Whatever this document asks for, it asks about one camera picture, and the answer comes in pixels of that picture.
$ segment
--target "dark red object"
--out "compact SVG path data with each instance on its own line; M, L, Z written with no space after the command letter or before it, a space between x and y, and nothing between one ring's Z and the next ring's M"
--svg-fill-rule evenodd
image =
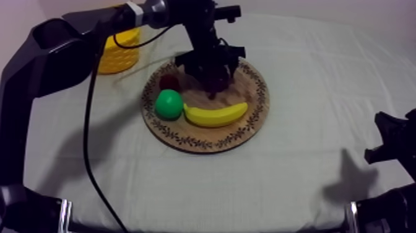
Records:
M166 75L160 77L159 88L160 88L160 90L172 89L172 90L175 90L177 92L181 91L181 86L179 85L179 80L171 74L166 74Z

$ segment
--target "yellow banana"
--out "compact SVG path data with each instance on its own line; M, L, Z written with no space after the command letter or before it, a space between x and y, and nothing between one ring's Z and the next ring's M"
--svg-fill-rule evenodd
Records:
M186 118L195 125L215 128L229 125L237 121L244 113L247 112L247 103L238 103L229 107L208 110L196 107L188 107L183 104Z

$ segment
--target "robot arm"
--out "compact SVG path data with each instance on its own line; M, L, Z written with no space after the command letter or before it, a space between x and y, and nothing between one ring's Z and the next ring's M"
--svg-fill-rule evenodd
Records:
M215 20L233 22L240 15L240 7L216 9L212 0L147 0L140 5L128 2L74 12L34 27L4 68L0 80L0 231L6 226L18 232L56 232L58 222L58 232L65 230L62 213L69 210L68 202L41 196L23 184L34 98L85 80L100 59L101 42L110 35L142 25L159 29L183 24L194 51L176 62L185 64L188 71L197 70L194 75L203 81L208 69L231 66L238 56L244 56L244 48L220 46L214 28ZM233 72L218 70L221 82L232 77ZM219 83L216 81L210 79L206 84L215 86Z

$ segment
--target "wall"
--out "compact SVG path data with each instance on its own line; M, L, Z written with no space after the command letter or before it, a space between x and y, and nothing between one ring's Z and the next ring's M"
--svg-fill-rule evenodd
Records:
M36 1L0 0L0 71L26 40L29 30L46 17Z
M121 2L125 0L0 0L0 9L2 9L0 70L34 25L67 12L94 9ZM220 5L239 4L244 13L328 20L416 39L415 0L217 0L217 2Z
M416 39L415 0L217 0L251 14L298 16L351 24Z

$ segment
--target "decorative border pattern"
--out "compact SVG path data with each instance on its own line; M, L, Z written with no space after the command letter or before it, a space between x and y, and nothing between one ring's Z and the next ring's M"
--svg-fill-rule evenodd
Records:
M200 139L192 138L189 136L180 136L179 133L172 131L169 126L164 125L163 122L156 117L154 113L154 103L150 96L153 94L153 88L155 87L156 79L159 76L163 74L177 72L176 66L173 62L163 65L161 68L156 70L150 77L146 86L144 87L144 91L142 94L143 108L146 111L144 117L146 117L150 121L150 124L155 129L159 130L159 132L161 132L164 135L164 137L174 139L179 146L187 144L190 147L199 147L200 149L204 150L212 149L213 147L216 147L218 149L227 147L233 141L241 139L246 132L254 130L256 123L260 119L260 113L264 111L264 105L266 104L266 83L259 77L259 75L256 72L254 72L250 68L250 66L246 64L245 61L240 60L240 62L238 63L238 68L240 68L245 74L247 74L250 77L250 79L252 79L256 83L256 93L258 95L256 101L258 105L254 109L253 113L246 120L245 126L239 127L235 133L230 133L225 138L217 140L216 142L211 142L207 140L201 141Z

